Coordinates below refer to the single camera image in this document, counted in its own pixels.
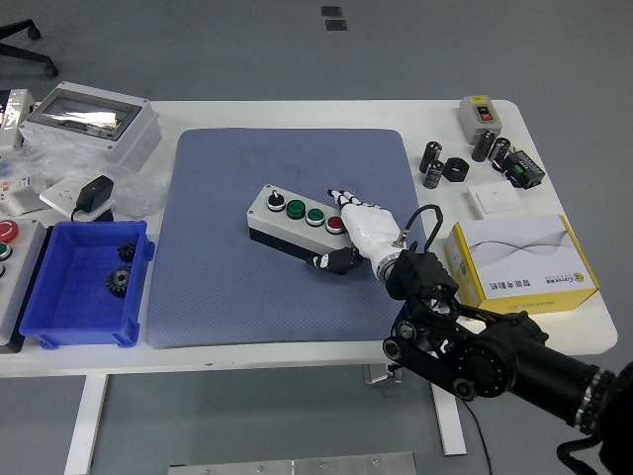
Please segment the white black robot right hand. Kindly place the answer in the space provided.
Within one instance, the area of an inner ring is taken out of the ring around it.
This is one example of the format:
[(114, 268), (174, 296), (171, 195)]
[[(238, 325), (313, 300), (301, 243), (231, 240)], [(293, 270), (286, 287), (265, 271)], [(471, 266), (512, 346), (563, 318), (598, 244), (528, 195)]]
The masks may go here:
[(392, 213), (363, 202), (347, 191), (328, 190), (327, 193), (340, 209), (352, 246), (309, 258), (307, 263), (322, 270), (344, 273), (367, 258), (377, 280), (385, 283), (397, 258), (407, 248)]

